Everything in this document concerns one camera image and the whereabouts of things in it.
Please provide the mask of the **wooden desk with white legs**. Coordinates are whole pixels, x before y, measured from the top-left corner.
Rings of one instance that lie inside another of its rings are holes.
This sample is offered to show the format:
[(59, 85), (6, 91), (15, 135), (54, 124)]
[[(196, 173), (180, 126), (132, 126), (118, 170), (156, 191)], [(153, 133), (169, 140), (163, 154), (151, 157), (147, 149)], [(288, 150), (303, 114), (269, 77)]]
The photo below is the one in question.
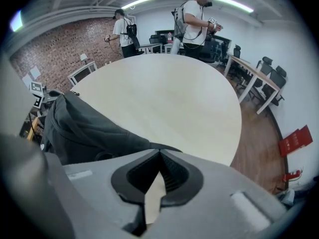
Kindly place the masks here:
[(249, 84), (245, 87), (244, 91), (238, 98), (239, 103), (241, 103), (244, 100), (244, 98), (247, 96), (249, 91), (253, 88), (253, 85), (255, 84), (257, 79), (262, 80), (265, 84), (267, 84), (269, 87), (271, 87), (274, 90), (274, 92), (270, 95), (270, 97), (267, 98), (264, 104), (256, 111), (256, 113), (259, 115), (270, 104), (270, 102), (275, 98), (275, 96), (279, 93), (280, 88), (270, 78), (268, 78), (265, 74), (261, 72), (263, 61), (261, 61), (261, 64), (257, 68), (254, 68), (249, 62), (246, 62), (243, 59), (237, 58), (229, 52), (227, 52), (227, 55), (229, 58), (224, 70), (224, 77), (227, 76), (232, 62), (238, 63), (244, 69), (248, 70), (249, 73), (252, 74), (252, 78)]

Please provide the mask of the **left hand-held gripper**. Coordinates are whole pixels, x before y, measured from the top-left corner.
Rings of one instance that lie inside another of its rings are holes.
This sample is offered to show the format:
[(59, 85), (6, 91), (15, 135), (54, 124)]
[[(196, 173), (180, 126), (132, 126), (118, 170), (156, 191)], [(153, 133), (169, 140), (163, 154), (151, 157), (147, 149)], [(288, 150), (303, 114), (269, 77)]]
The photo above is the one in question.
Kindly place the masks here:
[(29, 91), (35, 96), (34, 108), (47, 108), (63, 93), (59, 90), (48, 89), (42, 86), (40, 82), (31, 81), (29, 84)]

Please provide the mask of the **round white table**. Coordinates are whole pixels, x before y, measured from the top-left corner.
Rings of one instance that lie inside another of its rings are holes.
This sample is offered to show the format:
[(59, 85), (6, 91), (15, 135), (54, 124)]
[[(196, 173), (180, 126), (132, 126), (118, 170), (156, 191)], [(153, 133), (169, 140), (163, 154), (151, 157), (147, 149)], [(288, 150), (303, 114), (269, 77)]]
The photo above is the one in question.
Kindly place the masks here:
[(73, 87), (116, 125), (151, 142), (230, 166), (242, 115), (230, 83), (213, 67), (179, 55), (112, 62)]

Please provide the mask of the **ceiling light strip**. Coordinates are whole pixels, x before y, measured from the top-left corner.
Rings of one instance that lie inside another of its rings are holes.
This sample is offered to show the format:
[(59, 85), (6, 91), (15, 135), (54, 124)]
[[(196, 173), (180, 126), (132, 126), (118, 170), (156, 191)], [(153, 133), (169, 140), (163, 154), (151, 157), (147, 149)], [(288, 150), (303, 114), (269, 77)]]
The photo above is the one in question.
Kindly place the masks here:
[(144, 2), (147, 2), (147, 1), (151, 1), (151, 0), (137, 0), (137, 1), (131, 2), (131, 3), (121, 7), (121, 9), (131, 8), (133, 6), (136, 6), (136, 5), (140, 4), (140, 3), (144, 3)]
[(244, 11), (246, 11), (248, 13), (252, 13), (254, 11), (252, 8), (250, 8), (250, 7), (248, 7), (248, 6), (244, 5), (244, 4), (241, 4), (241, 3), (237, 2), (237, 1), (234, 1), (234, 0), (216, 0), (216, 1), (220, 1), (220, 2), (223, 2), (223, 3), (229, 4), (229, 5), (232, 5), (234, 7), (237, 7), (239, 9), (241, 9), (241, 10), (244, 10)]

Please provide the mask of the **white wall papers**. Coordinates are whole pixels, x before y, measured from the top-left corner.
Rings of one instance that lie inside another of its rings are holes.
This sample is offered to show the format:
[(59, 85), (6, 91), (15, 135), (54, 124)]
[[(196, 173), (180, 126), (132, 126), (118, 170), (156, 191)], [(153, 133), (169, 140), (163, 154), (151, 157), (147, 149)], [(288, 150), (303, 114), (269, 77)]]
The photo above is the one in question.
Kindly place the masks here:
[(40, 70), (37, 66), (34, 66), (23, 78), (22, 81), (25, 84), (25, 86), (29, 89), (30, 84), (32, 81), (36, 81), (37, 78), (39, 78), (41, 75)]

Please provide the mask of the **dark grey cloth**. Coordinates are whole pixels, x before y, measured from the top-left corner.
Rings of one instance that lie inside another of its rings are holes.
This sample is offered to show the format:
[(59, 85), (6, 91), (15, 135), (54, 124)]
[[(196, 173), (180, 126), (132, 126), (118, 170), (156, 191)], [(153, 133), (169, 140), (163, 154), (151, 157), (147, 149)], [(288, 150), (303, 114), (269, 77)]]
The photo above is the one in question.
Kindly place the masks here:
[(130, 155), (148, 149), (176, 148), (155, 143), (116, 125), (73, 92), (61, 94), (48, 110), (41, 142), (62, 165)]

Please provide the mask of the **red fire extinguisher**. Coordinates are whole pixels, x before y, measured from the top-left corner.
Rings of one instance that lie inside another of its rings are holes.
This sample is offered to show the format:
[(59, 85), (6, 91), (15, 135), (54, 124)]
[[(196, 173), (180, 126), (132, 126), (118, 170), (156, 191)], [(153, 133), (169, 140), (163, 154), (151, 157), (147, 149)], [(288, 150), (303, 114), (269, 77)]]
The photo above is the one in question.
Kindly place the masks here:
[(283, 175), (282, 181), (283, 182), (297, 181), (297, 180), (299, 180), (301, 178), (302, 173), (303, 173), (302, 169), (298, 169), (298, 170), (294, 170), (292, 172), (288, 172), (288, 173)]

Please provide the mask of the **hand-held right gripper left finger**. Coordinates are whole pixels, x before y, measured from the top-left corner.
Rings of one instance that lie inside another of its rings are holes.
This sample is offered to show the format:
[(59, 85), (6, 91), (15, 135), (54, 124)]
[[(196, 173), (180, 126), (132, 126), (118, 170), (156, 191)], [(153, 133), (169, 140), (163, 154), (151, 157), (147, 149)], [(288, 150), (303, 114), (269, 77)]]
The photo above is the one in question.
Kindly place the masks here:
[(159, 157), (153, 149), (62, 166), (62, 203), (75, 239), (145, 239), (145, 196)]

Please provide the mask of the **dark wall counter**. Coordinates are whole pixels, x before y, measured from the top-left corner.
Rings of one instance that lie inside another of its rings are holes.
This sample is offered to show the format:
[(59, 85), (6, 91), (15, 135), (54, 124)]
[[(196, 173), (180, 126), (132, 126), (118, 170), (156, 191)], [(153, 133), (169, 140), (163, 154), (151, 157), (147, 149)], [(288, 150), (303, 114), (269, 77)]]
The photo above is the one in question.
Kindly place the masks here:
[[(155, 38), (155, 39), (160, 39), (161, 42), (163, 43), (163, 46), (168, 44), (168, 34), (171, 33), (173, 34), (173, 29), (169, 29), (169, 30), (156, 30), (154, 32), (154, 34), (152, 34), (150, 36), (150, 38)], [(219, 50), (221, 50), (222, 45), (226, 46), (227, 49), (230, 48), (231, 46), (231, 40), (218, 36), (218, 35), (214, 35), (211, 37), (211, 42), (212, 42), (212, 52), (217, 52)]]

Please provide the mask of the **red cabinet box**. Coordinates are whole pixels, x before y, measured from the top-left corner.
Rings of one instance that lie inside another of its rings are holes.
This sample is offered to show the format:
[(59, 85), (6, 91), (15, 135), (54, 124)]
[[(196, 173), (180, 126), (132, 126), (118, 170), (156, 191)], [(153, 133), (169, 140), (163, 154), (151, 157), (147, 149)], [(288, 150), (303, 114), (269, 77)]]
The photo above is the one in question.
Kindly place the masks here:
[(300, 148), (306, 147), (313, 142), (312, 135), (307, 125), (301, 129), (296, 129), (293, 133), (280, 140), (278, 145), (280, 155), (285, 157)]

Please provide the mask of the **small white side table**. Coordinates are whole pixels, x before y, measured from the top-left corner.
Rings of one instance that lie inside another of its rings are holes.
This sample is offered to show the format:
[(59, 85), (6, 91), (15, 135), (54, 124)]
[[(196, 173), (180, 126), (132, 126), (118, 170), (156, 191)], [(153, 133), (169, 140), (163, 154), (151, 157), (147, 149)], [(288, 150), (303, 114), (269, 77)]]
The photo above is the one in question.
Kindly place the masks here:
[(71, 73), (67, 78), (72, 84), (72, 86), (77, 85), (81, 80), (83, 80), (86, 76), (90, 75), (91, 73), (97, 70), (97, 66), (95, 61), (92, 61), (81, 68), (75, 70)]

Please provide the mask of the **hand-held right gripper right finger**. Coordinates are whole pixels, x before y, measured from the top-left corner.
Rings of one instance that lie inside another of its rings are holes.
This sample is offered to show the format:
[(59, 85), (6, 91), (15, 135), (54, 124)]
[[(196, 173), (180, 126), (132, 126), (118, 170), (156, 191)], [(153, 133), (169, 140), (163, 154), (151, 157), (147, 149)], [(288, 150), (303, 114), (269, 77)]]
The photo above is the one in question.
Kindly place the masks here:
[(200, 191), (185, 205), (162, 208), (145, 239), (252, 239), (278, 221), (286, 208), (235, 169), (169, 151), (199, 169)]

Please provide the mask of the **gray desk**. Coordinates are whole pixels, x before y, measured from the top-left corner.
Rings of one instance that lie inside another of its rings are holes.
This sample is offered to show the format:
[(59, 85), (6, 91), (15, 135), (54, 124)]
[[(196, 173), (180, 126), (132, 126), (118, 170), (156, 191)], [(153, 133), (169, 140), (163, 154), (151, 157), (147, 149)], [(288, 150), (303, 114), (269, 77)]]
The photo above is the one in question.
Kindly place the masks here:
[(143, 51), (145, 54), (162, 53), (162, 43), (141, 45), (139, 51)]

